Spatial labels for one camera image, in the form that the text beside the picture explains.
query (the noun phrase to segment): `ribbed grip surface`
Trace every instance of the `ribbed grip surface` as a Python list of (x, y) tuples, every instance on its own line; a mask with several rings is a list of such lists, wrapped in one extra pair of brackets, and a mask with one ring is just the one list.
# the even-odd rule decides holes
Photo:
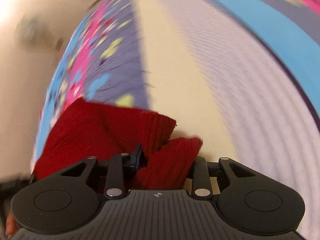
[(212, 204), (190, 198), (185, 190), (132, 190), (105, 203), (87, 225), (61, 235), (44, 236), (22, 229), (12, 240), (246, 240), (302, 239), (297, 233), (253, 236), (224, 222)]

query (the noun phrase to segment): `ribbed texture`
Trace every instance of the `ribbed texture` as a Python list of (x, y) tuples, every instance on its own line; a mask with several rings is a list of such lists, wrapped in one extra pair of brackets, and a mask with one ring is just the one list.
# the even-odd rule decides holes
[(298, 231), (319, 240), (320, 136), (294, 84), (252, 34), (209, 0), (159, 1), (220, 106), (238, 161), (299, 192), (306, 213)]
[(226, 224), (208, 201), (190, 198), (185, 190), (132, 190), (120, 201), (107, 202), (88, 225), (74, 232), (38, 236), (21, 230), (13, 240), (263, 240), (301, 239), (291, 232), (282, 236), (252, 236)]
[(202, 141), (199, 138), (170, 140), (160, 151), (149, 156), (148, 165), (141, 168), (130, 188), (181, 189), (195, 160)]
[(141, 115), (141, 143), (144, 154), (149, 157), (159, 151), (161, 146), (168, 143), (168, 139), (176, 126), (176, 121), (155, 112), (142, 112)]

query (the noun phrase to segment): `round circular pad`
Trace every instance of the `round circular pad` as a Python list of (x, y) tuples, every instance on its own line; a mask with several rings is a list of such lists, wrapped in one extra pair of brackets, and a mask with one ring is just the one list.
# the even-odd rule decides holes
[(55, 235), (74, 230), (96, 215), (100, 201), (78, 178), (52, 175), (20, 190), (12, 199), (17, 223), (30, 231)]
[(107, 195), (110, 197), (117, 197), (122, 194), (122, 190), (119, 188), (110, 188), (107, 190)]
[(244, 200), (250, 208), (262, 212), (276, 210), (282, 204), (282, 199), (279, 195), (268, 190), (250, 192), (245, 196)]
[(206, 188), (198, 188), (195, 190), (195, 194), (199, 197), (206, 197), (210, 195), (210, 190)]
[(68, 192), (63, 190), (47, 190), (35, 198), (35, 205), (43, 211), (59, 211), (66, 208), (72, 201)]

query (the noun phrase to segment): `blurry background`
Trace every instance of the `blurry background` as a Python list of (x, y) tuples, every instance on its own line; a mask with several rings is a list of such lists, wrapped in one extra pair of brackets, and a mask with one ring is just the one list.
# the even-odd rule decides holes
[[(91, 2), (0, 0), (0, 178), (29, 173), (46, 87)], [(60, 50), (23, 46), (15, 32), (23, 17), (36, 17), (55, 41), (63, 41)]]

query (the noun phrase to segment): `red knitted fabric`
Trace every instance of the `red knitted fabric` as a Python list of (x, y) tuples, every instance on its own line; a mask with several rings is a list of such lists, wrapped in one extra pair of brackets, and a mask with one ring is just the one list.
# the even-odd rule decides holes
[(77, 99), (52, 128), (34, 173), (45, 178), (87, 156), (108, 160), (142, 143), (148, 166), (130, 182), (137, 189), (179, 189), (197, 156), (199, 138), (169, 141), (176, 121), (152, 111)]

